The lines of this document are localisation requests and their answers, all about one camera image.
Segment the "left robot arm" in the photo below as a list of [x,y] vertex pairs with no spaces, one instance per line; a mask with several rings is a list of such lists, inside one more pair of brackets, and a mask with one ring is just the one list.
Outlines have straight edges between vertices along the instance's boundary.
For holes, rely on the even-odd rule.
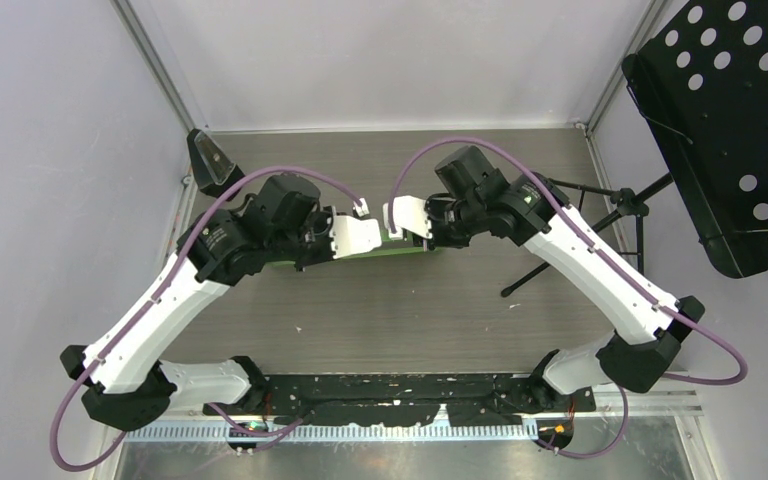
[[253,414],[265,405],[267,380],[248,356],[186,364],[162,355],[203,310],[267,264],[302,270],[334,260],[340,213],[323,206],[317,186],[295,172],[273,173],[237,208],[224,207],[226,198],[196,218],[114,327],[90,345],[62,351],[70,392],[92,420],[131,432],[170,410],[216,404]]

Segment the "wooden picture frame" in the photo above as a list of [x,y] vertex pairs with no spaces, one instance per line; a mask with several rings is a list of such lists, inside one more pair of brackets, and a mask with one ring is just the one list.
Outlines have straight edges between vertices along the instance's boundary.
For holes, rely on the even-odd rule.
[[[396,255],[408,255],[416,253],[432,253],[433,249],[424,243],[424,239],[415,237],[413,234],[405,234],[401,238],[391,239],[388,234],[382,230],[380,233],[381,245],[373,248],[368,252],[355,253],[346,257],[343,260],[358,260],[367,258],[380,258]],[[302,266],[296,266],[296,258],[292,253],[286,251],[278,251],[277,253],[265,254],[265,265],[267,267],[288,267],[297,272],[302,272],[306,268],[320,265],[323,263],[333,262],[334,259],[325,259],[324,253],[319,253],[313,260],[305,260]]]

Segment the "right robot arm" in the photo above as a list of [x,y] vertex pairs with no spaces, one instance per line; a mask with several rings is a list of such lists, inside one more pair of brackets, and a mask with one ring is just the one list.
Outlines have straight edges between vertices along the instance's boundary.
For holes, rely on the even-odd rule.
[[509,181],[475,146],[450,154],[435,173],[445,194],[400,199],[394,216],[400,227],[432,247],[465,248],[485,232],[523,246],[560,272],[613,327],[600,340],[547,354],[524,382],[530,403],[556,410],[573,393],[610,382],[646,393],[665,376],[690,333],[666,310],[689,306],[696,322],[704,311],[700,302],[648,282],[539,174]]

